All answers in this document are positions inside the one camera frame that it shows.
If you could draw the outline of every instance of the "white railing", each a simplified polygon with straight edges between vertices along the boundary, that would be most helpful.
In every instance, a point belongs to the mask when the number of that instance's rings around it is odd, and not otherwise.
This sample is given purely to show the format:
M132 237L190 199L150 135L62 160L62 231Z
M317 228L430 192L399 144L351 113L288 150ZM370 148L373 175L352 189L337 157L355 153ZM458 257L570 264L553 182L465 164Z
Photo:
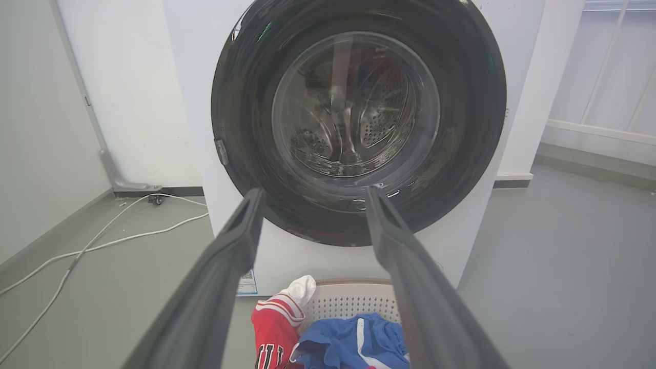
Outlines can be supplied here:
M638 142L642 144L649 144L649 145L656 146L656 136L644 135L641 133L633 132L635 123L640 117L642 108L644 107L646 96L647 94L649 94L650 90L654 88L656 84L656 66L654 66L654 69L651 71L651 77L649 78L649 82L645 86L645 89L642 91L640 101L636 106L636 109L633 111L631 121L629 122L625 130L621 131L619 129L603 128L603 127L597 127L595 125L586 124L588 120L588 115L590 114L590 109L592 108L592 105L594 104L594 100L597 97L597 92L599 91L600 82L604 77L606 66L608 65L608 60L613 54L613 51L615 49L615 44L617 44L619 31L621 29L622 22L624 21L624 15L626 14L627 11L654 11L656 10L656 2L654 2L654 0L649 0L649 1L647 0L633 0L633 1L588 0L586 2L586 6L583 11L618 11L618 10L620 13L619 13L619 17L617 18L617 23L615 25L613 35L611 37L611 42L608 45L606 54L604 55L604 61L602 62L602 67L599 69L599 73L597 74L597 79L594 82L594 86L592 88L590 98L588 99L588 104L586 105L585 111L583 112L583 117L581 118L581 121L579 123L572 123L570 121L549 119L546 122L546 126L558 128L558 129L566 129L568 131L588 133L590 135L610 137L612 139Z

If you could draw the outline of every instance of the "sticker label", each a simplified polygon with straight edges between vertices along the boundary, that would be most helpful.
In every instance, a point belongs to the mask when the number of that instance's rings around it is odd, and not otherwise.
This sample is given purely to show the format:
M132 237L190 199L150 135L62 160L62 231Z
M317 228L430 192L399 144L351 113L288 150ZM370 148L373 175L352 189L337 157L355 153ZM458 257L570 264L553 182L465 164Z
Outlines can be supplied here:
M255 276L253 270L249 270L246 274L239 279L239 286L237 287L238 295L256 295L257 285L255 284Z

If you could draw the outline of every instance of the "clothes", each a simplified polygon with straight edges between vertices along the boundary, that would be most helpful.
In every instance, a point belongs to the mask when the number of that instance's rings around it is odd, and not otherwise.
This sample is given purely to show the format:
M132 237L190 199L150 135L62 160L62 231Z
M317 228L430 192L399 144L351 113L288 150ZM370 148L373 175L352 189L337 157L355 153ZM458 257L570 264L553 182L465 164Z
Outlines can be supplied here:
M291 362L305 369L408 369L401 325L377 313L314 322L294 347Z
M303 308L316 288L314 278L303 276L268 300L258 301L251 315L257 355L255 369L297 366L287 365L289 354L298 342L297 329L305 318Z

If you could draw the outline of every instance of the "washing machine door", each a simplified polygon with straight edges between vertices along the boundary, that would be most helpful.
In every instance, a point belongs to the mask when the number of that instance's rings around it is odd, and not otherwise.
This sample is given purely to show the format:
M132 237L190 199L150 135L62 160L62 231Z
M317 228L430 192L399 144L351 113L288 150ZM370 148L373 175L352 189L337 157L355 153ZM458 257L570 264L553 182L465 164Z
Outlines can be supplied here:
M416 232L451 211L494 154L501 54L466 0L258 0L216 67L212 123L242 194L323 244L371 244L364 188Z

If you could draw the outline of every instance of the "power cord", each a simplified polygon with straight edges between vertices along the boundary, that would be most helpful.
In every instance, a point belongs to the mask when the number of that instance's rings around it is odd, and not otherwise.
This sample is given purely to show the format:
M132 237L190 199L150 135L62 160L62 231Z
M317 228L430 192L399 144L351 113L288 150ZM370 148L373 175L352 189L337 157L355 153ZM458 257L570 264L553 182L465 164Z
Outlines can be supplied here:
M192 201L192 200L185 199L185 198L181 198L181 197L178 197L178 196L173 196L173 195L168 195L168 194L158 194L158 195L160 195L160 196L166 196L166 197L170 197L170 198L178 198L178 199L180 199L180 200L184 200L184 201L191 202L191 203L194 203L194 204L198 204L198 205L202 205L202 206L207 206L206 204L203 204L203 203L201 203L201 202ZM11 348L10 348L10 349L9 349L9 350L8 350L8 351L7 351L7 352L6 352L6 353L0 358L0 365L2 365L2 363L5 361L5 359L7 359L7 357L9 357L9 355L10 355L10 354L11 354L11 353L12 353L12 352L18 347L18 345L19 345L21 342L23 342L23 340L25 339L25 337L27 337L28 334L32 331L32 329L34 329L34 327L37 325L37 323L39 322L39 320L41 320L41 318L43 317L43 315L45 315L45 313L48 311L48 309L50 309L50 307L51 307L52 304L54 303L54 300L57 299L57 297L59 296L59 293L62 291L62 288L64 287L64 283L66 282L66 279L68 279L69 275L71 274L71 271L73 270L73 268L75 268L75 266L77 265L77 262L80 260L80 258L82 258L82 255L83 255L84 253L87 253L87 252L90 252L90 251L96 251L96 250L99 250L99 249L102 249L102 248L106 248L106 247L109 247L109 246L112 246L112 245L116 245L116 244L118 244L118 243L121 243L121 242L124 242L124 241L127 241L127 240L132 240L132 239L134 239L134 238L143 237L143 236L149 236L149 235L152 235L152 234L158 234L158 233L168 232L168 231L170 231L170 230L172 230L172 229L175 229L175 228L177 228L177 227L179 227L179 226L181 226L181 225L183 225L183 224L185 224L185 223L189 223L190 221L195 221L196 219L200 219L200 218L202 218L202 217L206 217L206 216L209 214L209 213L205 213L205 214L203 214L203 215L199 215L199 216L197 216L197 217L192 217L192 218L186 219L185 221L182 221L182 222L180 222L180 223L178 223L178 224L176 224L176 225L174 225L174 226L171 226L171 227L169 227L169 228L166 228L166 229L156 230L156 231L153 231L153 232L147 232L147 233L141 233L141 234L135 234L134 236L125 237L125 238L122 238L122 239L120 239L120 240L116 240L116 241L108 242L108 243L106 243L106 244L102 244L102 245L97 246L97 247L94 247L94 248L89 248L89 246L91 246L91 245L92 245L92 244L98 239L98 237L100 237L100 235L101 235L101 234L107 229L107 227L109 227L109 226L110 226L110 225L111 225L116 219L118 219L118 217L120 217L124 212L126 212L128 209L130 209L131 207L133 207L136 203L138 203L139 201L143 200L144 198L148 198L148 196L144 196L144 197L142 197L142 198L139 198L137 201L131 203L128 207L126 207L123 211L121 211L121 212L119 213L119 215L116 215L116 216L115 216L115 217L114 217L109 223L107 223L107 225L106 225L105 227L103 227L103 228L100 230L100 232L98 232L98 234L96 234L96 236L95 236L94 238L91 239L91 241L90 241L90 242L89 242L89 243L88 243L88 244L87 244L82 250L80 250L80 251L74 251L74 252L71 252L71 253L65 253L65 254L63 254L63 255L59 255L59 256L53 257L52 259L46 261L46 262L43 263L40 267L36 268L34 271L32 271L31 273L29 273L27 276L23 277L23 279L21 279L21 280L19 280L18 282L12 284L11 286L5 288L4 290L0 290L0 295L2 295L2 294L4 294L4 293L8 292L9 290L11 290L11 289L17 287L18 285L20 285L21 283L25 282L26 280L30 279L32 276L34 276L35 274L37 274L39 271L41 271L43 268L45 268L46 266L50 265L51 263L54 263L55 261L60 260L60 259L63 259L63 258L65 258L65 257L69 257L69 256L76 255L76 256L75 256L75 259L71 262L71 265L68 267L68 270L67 270L66 273L64 274L64 277L62 278L62 281L59 282L59 287L57 288L57 291L54 293L54 296L52 297L52 299L50 300L50 302L48 303L48 305L46 305L45 309L43 309L43 311L41 311L41 314L39 314L39 316L37 316L37 318L32 322L32 324L30 324L30 326L28 327L28 329L25 331L25 333L23 333L22 336L20 336L20 338L18 339L18 341L16 341L16 343L14 343L14 345L13 345L13 346L12 346L12 347L11 347Z

